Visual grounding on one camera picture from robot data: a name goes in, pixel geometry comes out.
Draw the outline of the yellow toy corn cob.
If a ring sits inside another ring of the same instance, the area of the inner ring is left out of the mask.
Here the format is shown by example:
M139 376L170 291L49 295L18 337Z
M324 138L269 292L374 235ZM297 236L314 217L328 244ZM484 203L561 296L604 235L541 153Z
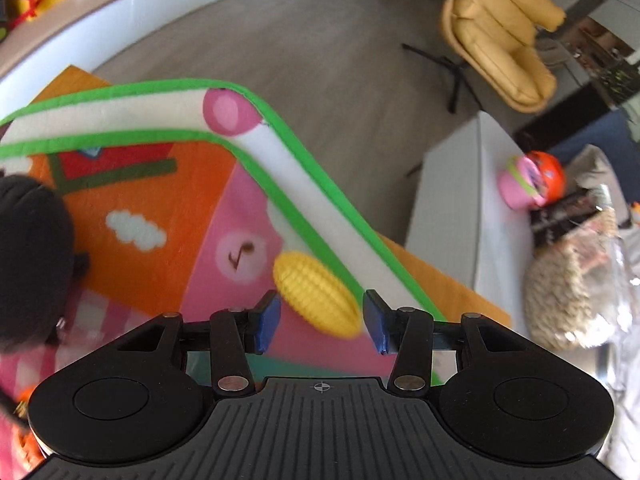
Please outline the yellow toy corn cob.
M303 252L281 252L272 278L285 302L322 334L355 339L361 333L358 301L318 259Z

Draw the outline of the black plush toy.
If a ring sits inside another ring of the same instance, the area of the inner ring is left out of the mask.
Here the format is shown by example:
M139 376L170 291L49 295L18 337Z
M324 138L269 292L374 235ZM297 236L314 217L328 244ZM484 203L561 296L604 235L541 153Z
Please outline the black plush toy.
M62 197L40 181L1 178L1 352L56 341L75 278L88 268L75 250Z

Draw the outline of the colourful play mat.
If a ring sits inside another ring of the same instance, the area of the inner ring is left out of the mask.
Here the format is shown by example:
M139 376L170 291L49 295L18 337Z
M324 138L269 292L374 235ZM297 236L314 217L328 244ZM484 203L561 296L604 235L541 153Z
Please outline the colourful play mat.
M286 252L319 260L353 295L376 289L449 320L430 298L434 270L372 230L283 120L250 92L178 80L68 94L2 125L1 162L52 186L70 212L90 268L68 300L68 339L1 361L13 393L61 378L101 344L151 322L153 344L180 322L245 310L272 289ZM208 354L186 366L141 364L107 407L131 420L93 422L86 441L126 453L82 466L40 448L29 431L1 431L6 479L450 479L463 464L431 410L382 389L393 360L361 323L341 339L283 306L266 353L250 357L262 390L215 400Z

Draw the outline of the large glass nut jar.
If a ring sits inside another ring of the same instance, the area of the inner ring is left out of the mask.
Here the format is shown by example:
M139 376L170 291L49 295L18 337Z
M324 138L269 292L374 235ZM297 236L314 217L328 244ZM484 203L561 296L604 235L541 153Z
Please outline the large glass nut jar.
M596 348L631 332L639 297L604 184L533 210L534 258L524 278L530 339L549 350Z

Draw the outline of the pink toy cup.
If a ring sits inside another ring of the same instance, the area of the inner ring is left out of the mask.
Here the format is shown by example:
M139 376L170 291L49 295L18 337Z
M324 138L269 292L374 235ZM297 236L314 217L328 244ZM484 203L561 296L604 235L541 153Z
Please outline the pink toy cup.
M512 156L498 174L498 192L513 210L544 206L547 191L541 172L526 155Z

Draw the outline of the orange plastic container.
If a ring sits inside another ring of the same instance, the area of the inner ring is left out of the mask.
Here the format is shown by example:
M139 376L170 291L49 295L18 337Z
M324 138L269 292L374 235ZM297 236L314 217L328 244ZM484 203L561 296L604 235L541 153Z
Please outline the orange plastic container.
M527 157L540 172L544 204L549 205L562 198L566 179L561 163L551 154L541 151L530 151Z

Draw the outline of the yellow lounge chair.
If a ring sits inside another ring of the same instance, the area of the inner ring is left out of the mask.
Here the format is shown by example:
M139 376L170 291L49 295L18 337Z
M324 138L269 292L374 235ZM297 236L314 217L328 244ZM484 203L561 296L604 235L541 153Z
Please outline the yellow lounge chair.
M525 114L543 110L556 91L556 78L535 49L537 32L555 32L564 21L552 0L445 0L440 18L452 50Z

